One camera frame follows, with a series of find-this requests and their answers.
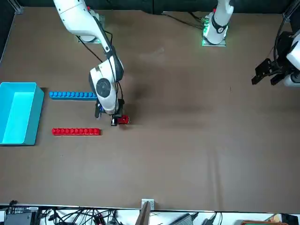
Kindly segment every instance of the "cable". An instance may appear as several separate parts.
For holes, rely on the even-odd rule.
[[[117,82],[117,84],[120,86],[120,90],[121,90],[121,99],[123,100],[123,90],[122,90],[121,84],[120,84],[119,82]]]
[[[173,16],[171,16],[171,15],[164,14],[164,13],[162,13],[161,15],[165,15],[165,16],[167,16],[167,17],[170,17],[170,18],[172,18],[172,19],[174,19],[174,20],[176,20],[176,21],[178,21],[178,22],[184,23],[184,24],[186,24],[186,25],[189,25],[189,26],[192,26],[192,27],[196,27],[196,28],[198,28],[198,29],[203,29],[203,27],[198,26],[197,24],[193,24],[193,23],[191,23],[191,22],[186,22],[186,21],[177,19],[176,17],[173,17]]]
[[[111,44],[112,44],[113,43],[113,34],[111,32],[106,31],[106,30],[104,30],[104,31],[105,31],[105,33],[108,33],[108,34],[111,35]]]
[[[222,212],[220,212],[221,214],[220,214],[220,217],[221,217],[221,219],[220,219],[220,223],[219,223],[219,225],[221,225],[222,224],[222,222],[223,222],[223,214],[222,214]]]
[[[79,36],[76,36],[78,40],[86,47],[100,62],[103,62],[86,44],[81,40]]]
[[[190,14],[196,21],[202,23],[203,17],[198,17],[198,16],[196,16],[196,15],[195,15],[194,13],[192,13],[192,12],[189,12],[189,14]]]
[[[107,214],[106,216],[102,217],[102,218],[109,217],[110,214],[111,214],[111,211],[110,211],[110,210],[103,211],[102,213],[104,213],[104,212],[108,212],[108,214]],[[85,225],[85,224],[86,224],[87,222],[89,222],[91,219],[93,219],[94,217],[99,216],[99,215],[101,215],[101,213],[98,213],[98,214],[94,215],[93,217],[90,217],[88,220],[86,220],[86,221],[85,221],[83,224],[81,224],[81,225]]]

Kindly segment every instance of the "wire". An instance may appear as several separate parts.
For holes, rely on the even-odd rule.
[[[220,217],[221,217],[221,219],[220,219],[220,223],[219,223],[219,225],[221,225],[222,224],[222,222],[223,222],[223,214],[222,214],[222,212],[220,212],[221,214],[220,214]]]
[[[108,215],[108,217],[107,217],[107,223],[106,223],[106,225],[108,225],[108,220],[109,220],[109,215]]]
[[[76,36],[78,40],[86,47],[100,62],[103,62],[86,44],[81,40],[79,36]]]
[[[117,82],[117,84],[120,86],[120,90],[121,90],[121,99],[123,100],[123,90],[122,90],[121,84],[120,84],[119,82]]]
[[[105,33],[108,33],[108,34],[111,35],[111,45],[112,45],[112,43],[113,43],[113,34],[111,32],[106,31],[106,30],[105,30]]]
[[[189,14],[195,19],[195,20],[197,20],[198,22],[202,22],[202,19],[203,19],[203,17],[198,17],[198,16],[196,16],[194,13],[192,13],[192,12],[189,12]]]
[[[102,213],[104,213],[104,212],[108,212],[108,214],[107,214],[106,216],[102,217],[102,218],[109,217],[110,214],[111,214],[111,211],[110,211],[110,210],[103,211]],[[91,219],[93,219],[93,218],[95,218],[96,216],[99,216],[99,215],[101,215],[101,213],[98,213],[98,214],[94,215],[93,217],[90,217],[88,220],[86,220],[86,221],[85,221],[83,224],[81,224],[81,225],[85,225],[85,224],[86,224],[87,222],[89,222]]]
[[[174,17],[174,16],[171,16],[171,15],[168,15],[168,14],[164,14],[164,13],[162,13],[161,15],[165,15],[165,16],[167,16],[167,17],[170,17],[170,18],[172,18],[172,19],[174,19],[174,20],[176,20],[176,21],[178,21],[178,22],[184,23],[184,24],[186,24],[186,25],[189,25],[189,26],[192,26],[192,27],[196,27],[196,28],[198,28],[198,29],[203,29],[203,27],[198,26],[197,24],[193,24],[193,23],[191,23],[191,22],[186,22],[186,21],[177,19],[177,18]]]

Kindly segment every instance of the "red building block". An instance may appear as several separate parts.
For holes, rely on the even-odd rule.
[[[99,128],[53,128],[54,136],[100,136]]]
[[[128,124],[129,123],[129,116],[123,115],[121,118],[118,118],[119,124]]]

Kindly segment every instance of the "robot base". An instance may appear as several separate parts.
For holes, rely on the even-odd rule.
[[[226,47],[226,41],[223,39],[220,44],[213,45],[205,37],[202,37],[202,46]]]

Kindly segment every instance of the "red lego brick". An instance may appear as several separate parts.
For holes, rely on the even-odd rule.
[[[118,118],[119,124],[128,124],[129,123],[129,116],[123,115],[121,118]]]
[[[100,136],[99,128],[53,128],[54,136]]]

